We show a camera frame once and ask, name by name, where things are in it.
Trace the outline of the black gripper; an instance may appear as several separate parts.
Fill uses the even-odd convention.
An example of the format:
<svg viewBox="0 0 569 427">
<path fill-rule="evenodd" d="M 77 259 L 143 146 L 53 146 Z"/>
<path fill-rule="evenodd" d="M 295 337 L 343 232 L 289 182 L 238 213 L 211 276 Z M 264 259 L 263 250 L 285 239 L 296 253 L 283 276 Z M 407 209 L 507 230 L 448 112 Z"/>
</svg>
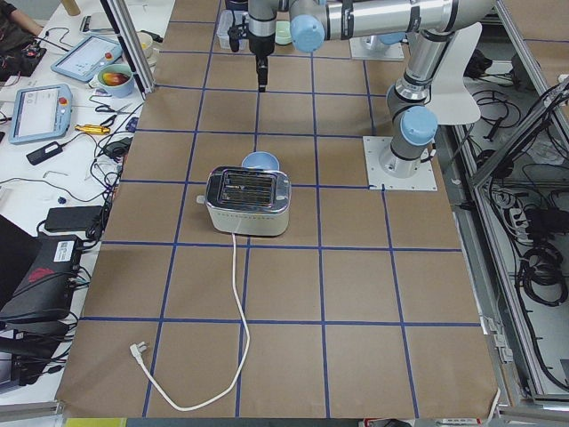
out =
<svg viewBox="0 0 569 427">
<path fill-rule="evenodd" d="M 266 92 L 268 84 L 268 56 L 275 50 L 276 17 L 249 18 L 247 35 L 250 51 L 256 56 L 258 91 Z"/>
</svg>

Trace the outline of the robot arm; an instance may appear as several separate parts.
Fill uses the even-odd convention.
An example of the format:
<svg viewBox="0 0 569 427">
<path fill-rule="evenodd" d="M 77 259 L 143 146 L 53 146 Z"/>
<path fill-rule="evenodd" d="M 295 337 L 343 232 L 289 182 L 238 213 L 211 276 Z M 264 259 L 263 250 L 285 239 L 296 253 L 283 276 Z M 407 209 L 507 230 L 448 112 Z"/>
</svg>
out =
<svg viewBox="0 0 569 427">
<path fill-rule="evenodd" d="M 371 51 L 382 51 L 392 45 L 400 44 L 404 39 L 405 32 L 372 35 L 366 38 L 365 46 Z"/>
<path fill-rule="evenodd" d="M 294 47 L 314 52 L 328 40 L 415 33 L 418 38 L 404 74 L 389 88 L 394 135 L 379 161 L 397 178 L 414 175 L 438 122 L 428 111 L 431 83 L 457 31 L 478 23 L 492 1 L 251 1 L 246 35 L 256 60 L 258 88 L 268 83 L 268 57 L 276 43 L 276 15 L 288 12 Z"/>
</svg>

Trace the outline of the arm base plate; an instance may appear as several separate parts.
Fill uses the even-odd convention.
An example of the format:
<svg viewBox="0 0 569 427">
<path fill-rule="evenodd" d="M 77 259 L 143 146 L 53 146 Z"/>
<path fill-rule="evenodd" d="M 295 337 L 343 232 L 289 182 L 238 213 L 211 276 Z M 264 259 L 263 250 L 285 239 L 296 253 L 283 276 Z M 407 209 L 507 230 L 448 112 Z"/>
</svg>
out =
<svg viewBox="0 0 569 427">
<path fill-rule="evenodd" d="M 388 34 L 404 31 L 385 31 L 380 33 L 375 33 L 373 35 Z M 405 56 L 403 53 L 402 42 L 400 44 L 395 44 L 390 46 L 387 50 L 382 51 L 371 51 L 365 46 L 365 40 L 368 36 L 352 37 L 349 40 L 351 58 L 356 60 L 381 60 L 381 61 L 403 61 Z"/>
<path fill-rule="evenodd" d="M 391 137 L 363 138 L 368 188 L 372 190 L 437 191 L 429 152 L 402 160 L 391 150 Z"/>
</svg>

